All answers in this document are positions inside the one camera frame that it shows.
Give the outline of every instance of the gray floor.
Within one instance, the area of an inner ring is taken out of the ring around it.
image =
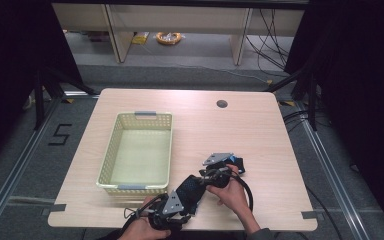
[[[133,45],[122,64],[115,62],[108,42],[92,43],[79,33],[68,33],[66,37],[85,83],[96,90],[105,87],[132,87],[261,91],[267,87],[268,80],[276,82],[282,79],[259,71],[257,55],[249,44],[245,46],[242,64],[233,65],[229,36],[185,34],[178,45],[162,46],[156,43],[153,35],[150,34],[145,46]],[[289,49],[292,40],[279,38],[279,44]],[[261,45],[259,38],[255,36],[251,37],[251,41]],[[264,51],[280,61],[277,54]],[[261,60],[260,67],[270,73],[284,75],[266,61]],[[279,90],[276,93],[277,98],[288,98],[292,87],[293,84]],[[73,90],[69,85],[64,85],[64,88]],[[96,101],[97,99],[87,98],[75,99],[71,104],[58,104],[0,216],[0,239],[96,239],[110,231],[52,228],[47,224],[48,210],[58,194]],[[294,106],[280,106],[280,109],[284,116],[298,110]],[[0,154],[0,190],[34,133],[34,114],[34,109],[26,110],[5,142]],[[361,176],[349,168],[352,160],[336,135],[335,126],[330,125],[325,113],[317,114],[317,122],[317,133],[370,239],[384,239],[384,214]],[[70,127],[61,129],[70,136],[65,145],[50,146],[49,143],[61,141],[53,136],[59,124],[71,124]],[[294,118],[286,127],[304,182],[326,206],[342,238],[355,239],[304,124],[299,118]],[[318,213],[319,227],[314,232],[304,234],[309,239],[338,239],[321,204],[310,193],[309,195]],[[290,232],[276,236],[277,239],[304,239],[298,233]]]

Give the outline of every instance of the wooden table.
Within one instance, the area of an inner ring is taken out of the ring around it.
[[[217,106],[225,100],[226,108]],[[261,227],[276,231],[312,231],[316,219],[276,99],[271,93],[105,89],[95,106],[48,222],[59,227],[123,226],[121,200],[96,186],[115,117],[120,112],[152,110],[173,114],[173,143],[168,191],[190,174],[199,175],[213,152],[244,159],[243,180],[254,195]],[[242,230],[236,215],[206,192],[189,230]]]

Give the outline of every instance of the yellow object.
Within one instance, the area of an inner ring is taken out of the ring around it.
[[[143,45],[146,43],[146,39],[148,39],[149,32],[138,32],[132,39],[133,44]]]
[[[156,38],[157,38],[157,41],[161,44],[174,45],[182,39],[182,34],[159,32],[157,33]]]

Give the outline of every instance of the wrist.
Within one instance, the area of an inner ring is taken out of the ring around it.
[[[257,220],[255,220],[251,209],[243,209],[243,211],[236,213],[236,215],[244,226],[244,230],[247,234],[252,234],[261,229],[260,225],[257,223]]]

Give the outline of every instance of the sleeve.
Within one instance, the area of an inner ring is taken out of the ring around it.
[[[270,229],[263,228],[249,235],[246,240],[274,240],[274,237]]]

